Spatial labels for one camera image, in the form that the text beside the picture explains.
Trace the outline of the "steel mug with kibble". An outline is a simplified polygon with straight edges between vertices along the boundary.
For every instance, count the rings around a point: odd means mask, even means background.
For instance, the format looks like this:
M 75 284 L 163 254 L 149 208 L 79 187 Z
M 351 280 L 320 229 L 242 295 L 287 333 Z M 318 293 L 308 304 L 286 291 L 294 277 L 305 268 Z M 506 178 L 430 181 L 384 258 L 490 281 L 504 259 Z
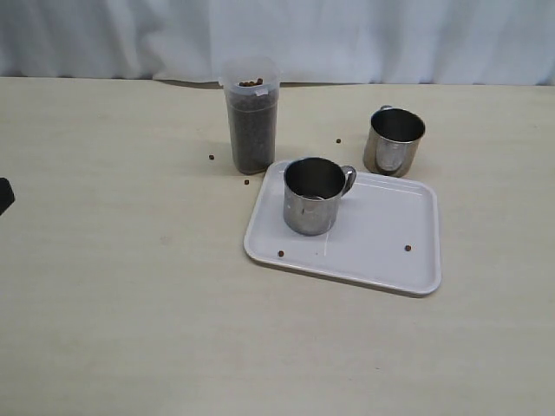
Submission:
M 290 229 L 305 236 L 328 232 L 336 222 L 341 198 L 356 180 L 353 166 L 321 157 L 292 161 L 284 169 L 283 217 Z

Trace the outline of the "clear plastic tall container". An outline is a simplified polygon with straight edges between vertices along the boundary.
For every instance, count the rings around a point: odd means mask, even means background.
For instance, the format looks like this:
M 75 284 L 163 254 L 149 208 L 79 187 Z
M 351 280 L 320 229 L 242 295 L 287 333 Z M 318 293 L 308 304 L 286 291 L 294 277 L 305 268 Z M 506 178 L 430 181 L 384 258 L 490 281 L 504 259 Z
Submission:
M 266 56 L 225 62 L 224 89 L 233 163 L 246 175 L 265 171 L 275 159 L 280 75 Z

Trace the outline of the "white plastic tray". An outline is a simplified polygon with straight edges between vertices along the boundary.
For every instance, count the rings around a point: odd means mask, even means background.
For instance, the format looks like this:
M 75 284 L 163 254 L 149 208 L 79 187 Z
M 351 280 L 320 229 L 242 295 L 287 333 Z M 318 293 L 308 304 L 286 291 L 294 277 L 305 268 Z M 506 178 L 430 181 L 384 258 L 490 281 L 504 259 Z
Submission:
M 266 171 L 244 237 L 248 257 L 266 266 L 414 296 L 441 284 L 440 213 L 422 182 L 361 172 L 325 234 L 306 237 L 283 218 L 284 169 Z M 405 245 L 411 251 L 405 251 Z

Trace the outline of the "white backdrop curtain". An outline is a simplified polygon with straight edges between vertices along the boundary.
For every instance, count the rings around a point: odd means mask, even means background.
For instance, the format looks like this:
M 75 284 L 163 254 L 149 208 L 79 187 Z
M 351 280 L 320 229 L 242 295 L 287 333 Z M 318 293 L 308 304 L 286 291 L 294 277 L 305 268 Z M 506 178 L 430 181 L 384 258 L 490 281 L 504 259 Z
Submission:
M 4 1 L 4 76 L 551 85 L 551 1 Z

